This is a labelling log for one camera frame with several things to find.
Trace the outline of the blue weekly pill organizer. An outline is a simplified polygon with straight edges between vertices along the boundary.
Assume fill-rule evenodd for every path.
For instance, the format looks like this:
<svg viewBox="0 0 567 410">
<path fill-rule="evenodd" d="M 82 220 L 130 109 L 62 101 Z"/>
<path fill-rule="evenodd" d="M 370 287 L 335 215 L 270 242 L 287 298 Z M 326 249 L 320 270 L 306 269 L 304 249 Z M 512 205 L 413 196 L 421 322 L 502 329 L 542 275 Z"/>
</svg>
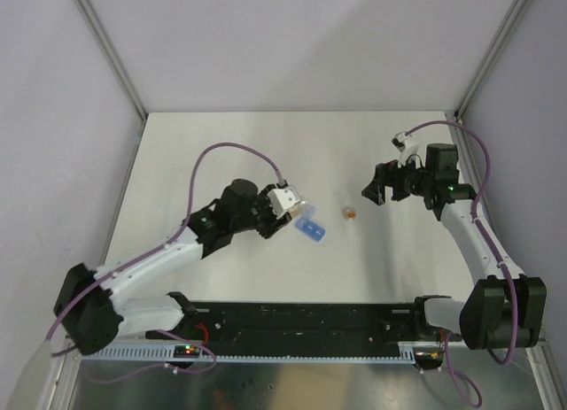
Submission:
<svg viewBox="0 0 567 410">
<path fill-rule="evenodd" d="M 326 235 L 326 229 L 314 220 L 315 208 L 311 205 L 303 207 L 295 221 L 295 228 L 311 240 L 320 243 Z"/>
</svg>

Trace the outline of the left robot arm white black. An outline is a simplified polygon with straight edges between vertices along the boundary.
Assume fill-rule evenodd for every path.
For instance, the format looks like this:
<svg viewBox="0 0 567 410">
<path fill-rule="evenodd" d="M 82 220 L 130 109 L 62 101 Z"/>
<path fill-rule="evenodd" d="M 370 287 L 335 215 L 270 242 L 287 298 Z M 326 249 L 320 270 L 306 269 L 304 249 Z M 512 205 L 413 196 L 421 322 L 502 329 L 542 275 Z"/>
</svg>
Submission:
<svg viewBox="0 0 567 410">
<path fill-rule="evenodd" d="M 157 250 L 96 269 L 82 263 L 70 268 L 54 313 L 83 356 L 100 352 L 118 337 L 147 331 L 189 337 L 197 326 L 196 311 L 181 292 L 157 298 L 136 298 L 136 292 L 228 246 L 236 234 L 255 231 L 271 238 L 291 222 L 300 204 L 299 193 L 288 183 L 259 190 L 253 182 L 236 179 L 220 197 L 191 213 L 180 235 Z"/>
</svg>

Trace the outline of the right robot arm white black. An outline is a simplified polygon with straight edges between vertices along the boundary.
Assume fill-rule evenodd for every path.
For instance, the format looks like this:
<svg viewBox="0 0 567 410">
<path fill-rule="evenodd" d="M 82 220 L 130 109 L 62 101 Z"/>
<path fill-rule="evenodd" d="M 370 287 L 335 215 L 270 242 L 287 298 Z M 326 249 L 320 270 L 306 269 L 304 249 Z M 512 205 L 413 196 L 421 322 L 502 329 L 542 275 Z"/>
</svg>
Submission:
<svg viewBox="0 0 567 410">
<path fill-rule="evenodd" d="M 504 251 L 487 225 L 476 191 L 460 181 L 458 150 L 452 144 L 426 148 L 416 162 L 419 145 L 395 140 L 398 159 L 378 164 L 362 196 L 377 205 L 387 200 L 420 197 L 454 239 L 474 282 L 466 301 L 423 298 L 423 309 L 409 318 L 415 337 L 431 339 L 440 329 L 459 335 L 471 350 L 531 348 L 539 342 L 547 288 L 530 277 Z"/>
</svg>

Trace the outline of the amber pill bottle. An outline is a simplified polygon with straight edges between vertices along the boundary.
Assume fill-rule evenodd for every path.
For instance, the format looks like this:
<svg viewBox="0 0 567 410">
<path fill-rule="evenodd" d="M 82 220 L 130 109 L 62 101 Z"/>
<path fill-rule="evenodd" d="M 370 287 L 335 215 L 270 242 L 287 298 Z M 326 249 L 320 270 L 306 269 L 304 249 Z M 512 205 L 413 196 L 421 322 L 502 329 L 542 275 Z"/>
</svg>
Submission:
<svg viewBox="0 0 567 410">
<path fill-rule="evenodd" d="M 288 214 L 293 219 L 297 219 L 300 217 L 307 217 L 309 215 L 309 212 L 310 212 L 310 206 L 308 202 L 305 200 L 301 200 L 289 209 Z"/>
</svg>

